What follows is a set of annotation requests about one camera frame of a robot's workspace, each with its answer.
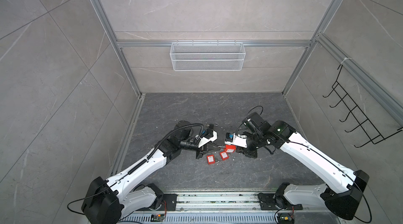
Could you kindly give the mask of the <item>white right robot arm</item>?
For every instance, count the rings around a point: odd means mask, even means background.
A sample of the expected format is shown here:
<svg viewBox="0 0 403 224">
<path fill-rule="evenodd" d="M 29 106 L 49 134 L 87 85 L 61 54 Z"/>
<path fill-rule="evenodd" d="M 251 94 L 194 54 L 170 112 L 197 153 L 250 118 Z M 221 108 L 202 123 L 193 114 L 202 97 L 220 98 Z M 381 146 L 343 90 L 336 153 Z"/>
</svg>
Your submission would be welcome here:
<svg viewBox="0 0 403 224">
<path fill-rule="evenodd" d="M 239 153 L 256 159 L 260 148 L 272 146 L 294 157 L 323 181 L 320 185 L 282 183 L 272 197 L 278 209 L 310 205 L 326 207 L 345 220 L 355 218 L 361 200 L 365 199 L 368 174 L 362 170 L 353 171 L 331 159 L 284 121 L 269 124 L 254 112 L 242 121 L 242 125 L 245 126 L 243 133 L 227 134 L 227 139 L 237 146 Z"/>
</svg>

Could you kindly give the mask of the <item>red safety padlock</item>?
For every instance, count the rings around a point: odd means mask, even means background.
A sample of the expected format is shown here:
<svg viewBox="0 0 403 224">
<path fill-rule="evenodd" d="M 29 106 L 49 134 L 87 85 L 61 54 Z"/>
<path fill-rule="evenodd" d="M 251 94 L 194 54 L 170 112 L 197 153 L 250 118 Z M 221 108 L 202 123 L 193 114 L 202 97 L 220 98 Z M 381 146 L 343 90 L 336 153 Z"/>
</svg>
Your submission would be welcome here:
<svg viewBox="0 0 403 224">
<path fill-rule="evenodd" d="M 220 152 L 219 155 L 223 161 L 229 159 L 229 155 L 227 154 L 227 152 Z"/>
<path fill-rule="evenodd" d="M 208 163 L 209 165 L 216 163 L 216 160 L 215 160 L 215 156 L 214 156 L 214 155 L 208 155 L 206 158 L 207 158 L 207 163 Z"/>
<path fill-rule="evenodd" d="M 234 152 L 236 152 L 236 149 L 237 149 L 237 146 L 235 146 L 235 145 L 225 145 L 224 151 L 226 153 L 234 153 Z"/>
</svg>

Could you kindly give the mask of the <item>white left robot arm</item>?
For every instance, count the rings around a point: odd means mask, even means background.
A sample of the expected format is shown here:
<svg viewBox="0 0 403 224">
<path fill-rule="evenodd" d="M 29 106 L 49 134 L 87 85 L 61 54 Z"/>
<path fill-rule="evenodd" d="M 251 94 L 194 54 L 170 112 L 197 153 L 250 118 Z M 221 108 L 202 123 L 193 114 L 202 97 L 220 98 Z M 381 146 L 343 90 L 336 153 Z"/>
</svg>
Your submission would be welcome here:
<svg viewBox="0 0 403 224">
<path fill-rule="evenodd" d="M 158 169 L 178 157 L 182 150 L 196 152 L 200 159 L 207 145 L 217 140 L 214 125 L 180 121 L 150 152 L 125 170 L 107 178 L 94 179 L 83 199 L 81 211 L 91 224 L 116 224 L 123 215 L 142 208 L 157 208 L 163 192 L 154 184 L 135 188 Z"/>
</svg>

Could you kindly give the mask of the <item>metal base rail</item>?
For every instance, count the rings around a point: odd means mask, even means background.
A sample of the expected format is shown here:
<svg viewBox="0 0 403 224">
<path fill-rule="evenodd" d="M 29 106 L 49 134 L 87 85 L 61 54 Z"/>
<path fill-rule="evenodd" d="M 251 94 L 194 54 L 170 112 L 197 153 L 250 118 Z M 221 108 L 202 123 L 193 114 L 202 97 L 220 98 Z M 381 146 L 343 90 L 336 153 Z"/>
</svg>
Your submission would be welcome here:
<svg viewBox="0 0 403 224">
<path fill-rule="evenodd" d="M 261 208 L 253 189 L 169 189 L 167 207 L 138 210 L 123 224 L 345 224 L 347 221 L 322 207 L 303 205 L 278 210 Z"/>
</svg>

